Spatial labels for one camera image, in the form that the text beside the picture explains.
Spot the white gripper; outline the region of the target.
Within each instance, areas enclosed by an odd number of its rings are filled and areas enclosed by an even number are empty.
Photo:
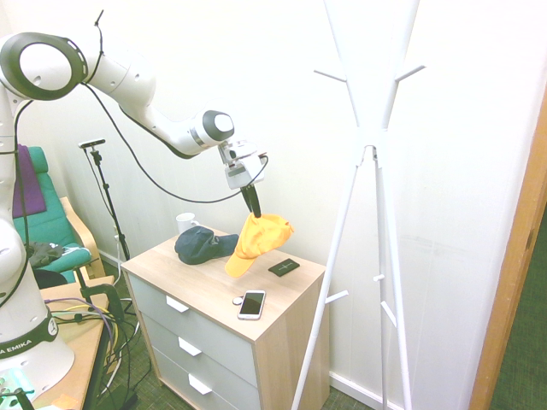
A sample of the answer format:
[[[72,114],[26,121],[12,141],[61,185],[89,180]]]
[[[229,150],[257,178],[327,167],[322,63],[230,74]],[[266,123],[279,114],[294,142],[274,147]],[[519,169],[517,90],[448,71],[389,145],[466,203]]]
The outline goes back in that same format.
[[[256,188],[253,184],[263,181],[262,168],[263,161],[259,155],[250,155],[237,159],[225,168],[229,188],[232,190],[241,188],[244,201],[249,211],[256,218],[262,217],[262,211]]]

